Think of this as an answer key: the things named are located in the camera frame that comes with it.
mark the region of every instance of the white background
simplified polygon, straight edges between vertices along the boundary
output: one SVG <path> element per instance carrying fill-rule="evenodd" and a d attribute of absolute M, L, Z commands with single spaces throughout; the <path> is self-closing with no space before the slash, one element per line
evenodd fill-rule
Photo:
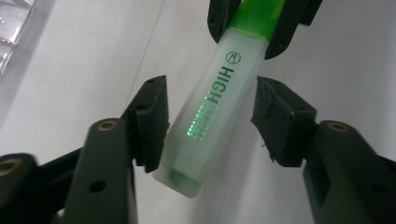
<path fill-rule="evenodd" d="M 90 125 L 119 117 L 142 83 L 167 75 L 170 122 L 216 47 L 209 2 L 39 0 L 0 82 L 0 152 L 40 164 L 83 146 Z M 260 76 L 287 84 L 396 160 L 396 2 L 324 0 Z M 251 118 L 254 88 L 213 178 L 191 200 L 135 169 L 140 223 L 313 223 L 301 169 L 269 159 Z"/>

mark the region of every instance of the highlighter cap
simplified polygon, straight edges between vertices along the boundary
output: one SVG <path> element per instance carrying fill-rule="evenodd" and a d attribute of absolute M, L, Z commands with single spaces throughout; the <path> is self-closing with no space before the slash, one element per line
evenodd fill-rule
<path fill-rule="evenodd" d="M 285 0 L 244 0 L 231 20 L 230 27 L 252 37 L 271 41 Z"/>

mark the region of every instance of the green highlighter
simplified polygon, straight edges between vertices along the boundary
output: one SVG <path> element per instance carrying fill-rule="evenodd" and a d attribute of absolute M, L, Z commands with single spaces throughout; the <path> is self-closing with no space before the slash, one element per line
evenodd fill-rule
<path fill-rule="evenodd" d="M 166 135 L 154 178 L 197 195 L 227 146 L 276 28 L 284 0 L 245 0 Z"/>

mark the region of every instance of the printed logo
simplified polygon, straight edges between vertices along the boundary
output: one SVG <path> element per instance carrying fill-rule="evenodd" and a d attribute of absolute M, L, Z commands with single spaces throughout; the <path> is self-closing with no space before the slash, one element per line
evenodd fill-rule
<path fill-rule="evenodd" d="M 238 52 L 231 51 L 225 56 L 225 60 L 227 60 L 227 63 L 236 64 L 241 62 L 241 55 Z"/>

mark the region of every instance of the translucent plastic body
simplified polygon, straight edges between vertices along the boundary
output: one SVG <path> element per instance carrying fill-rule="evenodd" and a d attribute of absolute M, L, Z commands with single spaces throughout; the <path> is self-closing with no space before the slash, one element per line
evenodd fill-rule
<path fill-rule="evenodd" d="M 267 46 L 264 37 L 226 31 L 166 136 L 154 178 L 187 197 L 197 194 L 230 140 Z"/>

